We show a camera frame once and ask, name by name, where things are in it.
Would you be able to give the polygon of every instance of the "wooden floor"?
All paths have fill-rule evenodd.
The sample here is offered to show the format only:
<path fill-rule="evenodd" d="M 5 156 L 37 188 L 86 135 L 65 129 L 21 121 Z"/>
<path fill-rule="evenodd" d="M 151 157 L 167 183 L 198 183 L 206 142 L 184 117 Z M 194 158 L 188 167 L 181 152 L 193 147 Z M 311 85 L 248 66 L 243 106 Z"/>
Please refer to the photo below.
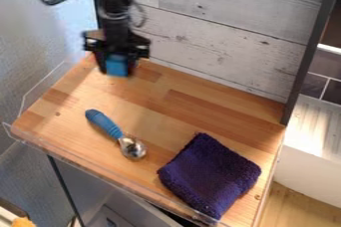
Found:
<path fill-rule="evenodd" d="M 341 209 L 272 184 L 258 227 L 340 227 Z"/>

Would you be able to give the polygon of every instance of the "orange object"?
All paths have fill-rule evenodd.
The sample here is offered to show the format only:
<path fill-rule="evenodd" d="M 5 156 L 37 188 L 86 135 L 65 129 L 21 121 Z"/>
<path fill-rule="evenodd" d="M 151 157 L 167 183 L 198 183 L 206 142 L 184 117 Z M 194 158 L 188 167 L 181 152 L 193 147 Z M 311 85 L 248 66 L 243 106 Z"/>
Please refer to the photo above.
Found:
<path fill-rule="evenodd" d="M 15 219 L 12 223 L 12 227 L 36 227 L 36 225 L 24 217 Z"/>

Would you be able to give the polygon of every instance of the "folded cloth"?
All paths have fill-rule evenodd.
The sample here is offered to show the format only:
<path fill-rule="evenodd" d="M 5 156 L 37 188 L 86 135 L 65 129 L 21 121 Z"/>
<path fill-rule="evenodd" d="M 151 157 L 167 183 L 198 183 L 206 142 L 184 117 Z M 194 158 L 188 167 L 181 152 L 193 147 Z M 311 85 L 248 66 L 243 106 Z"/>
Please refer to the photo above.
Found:
<path fill-rule="evenodd" d="M 158 170 L 165 187 L 193 209 L 214 219 L 256 182 L 261 169 L 213 137 L 197 134 Z"/>

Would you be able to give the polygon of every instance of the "black metal leg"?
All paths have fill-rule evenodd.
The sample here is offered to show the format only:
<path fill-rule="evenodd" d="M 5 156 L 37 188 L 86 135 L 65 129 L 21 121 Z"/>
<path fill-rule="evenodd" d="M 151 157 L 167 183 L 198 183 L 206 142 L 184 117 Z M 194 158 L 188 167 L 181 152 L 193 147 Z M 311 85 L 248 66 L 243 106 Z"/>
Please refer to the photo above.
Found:
<path fill-rule="evenodd" d="M 56 164 L 55 159 L 52 156 L 50 156 L 50 155 L 47 155 L 47 156 L 48 156 L 48 159 L 49 159 L 49 161 L 51 163 L 51 166 L 52 166 L 53 170 L 55 171 L 56 176 L 57 176 L 57 178 L 58 178 L 58 180 L 59 180 L 59 182 L 60 182 L 60 184 L 61 184 L 61 186 L 62 186 L 62 188 L 64 190 L 64 193 L 67 196 L 68 201 L 69 201 L 72 209 L 74 210 L 76 217 L 78 218 L 78 221 L 80 222 L 82 227 L 86 227 L 84 222 L 83 222 L 83 220 L 82 220 L 82 218 L 81 218 L 80 213 L 78 212 L 76 204 L 75 204 L 74 200 L 72 199 L 72 196 L 70 194 L 68 186 L 66 185 L 66 183 L 64 181 L 64 178 L 63 178 L 61 172 L 59 171 L 59 168 L 58 168 L 58 166 Z"/>

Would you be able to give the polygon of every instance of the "blue handle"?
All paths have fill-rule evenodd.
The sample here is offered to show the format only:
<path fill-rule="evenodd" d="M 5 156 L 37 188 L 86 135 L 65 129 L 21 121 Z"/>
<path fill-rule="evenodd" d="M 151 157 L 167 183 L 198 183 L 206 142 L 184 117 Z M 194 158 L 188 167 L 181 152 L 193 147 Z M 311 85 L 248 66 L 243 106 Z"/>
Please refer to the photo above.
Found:
<path fill-rule="evenodd" d="M 101 127 L 109 136 L 115 139 L 123 136 L 121 129 L 102 112 L 88 110 L 86 111 L 86 118 L 93 124 Z"/>

